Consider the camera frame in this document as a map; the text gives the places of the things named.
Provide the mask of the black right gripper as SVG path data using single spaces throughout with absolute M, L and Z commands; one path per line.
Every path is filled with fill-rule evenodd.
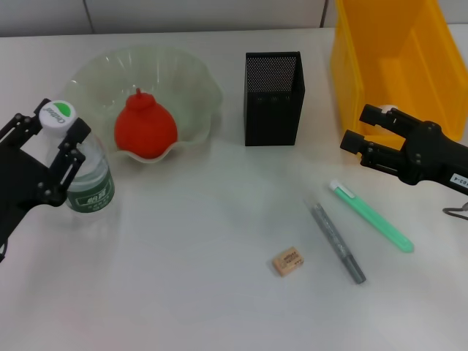
M 362 166 L 398 176 L 408 185 L 433 181 L 453 190 L 467 189 L 467 147 L 446 137 L 440 125 L 422 122 L 394 107 L 384 112 L 369 104 L 364 106 L 359 121 L 405 139 L 399 151 L 347 130 L 340 148 L 360 154 Z

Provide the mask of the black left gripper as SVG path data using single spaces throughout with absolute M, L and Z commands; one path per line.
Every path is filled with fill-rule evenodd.
M 86 160 L 78 145 L 91 128 L 81 118 L 66 125 L 67 129 L 39 121 L 39 112 L 49 102 L 43 99 L 32 116 L 16 113 L 1 128 L 1 259 L 6 256 L 9 237 L 31 209 L 65 202 L 69 186 Z M 21 149 L 41 129 L 61 138 L 47 167 Z

